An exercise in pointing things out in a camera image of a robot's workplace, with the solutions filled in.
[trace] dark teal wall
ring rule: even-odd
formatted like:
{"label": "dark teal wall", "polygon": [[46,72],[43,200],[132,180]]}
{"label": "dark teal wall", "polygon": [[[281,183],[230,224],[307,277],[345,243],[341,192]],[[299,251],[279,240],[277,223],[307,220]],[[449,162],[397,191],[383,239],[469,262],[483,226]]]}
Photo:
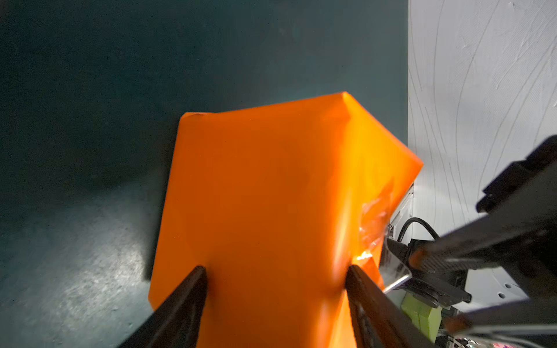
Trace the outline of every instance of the dark teal wall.
{"label": "dark teal wall", "polygon": [[0,0],[1,345],[145,319],[182,113],[346,90],[406,142],[407,5]]}

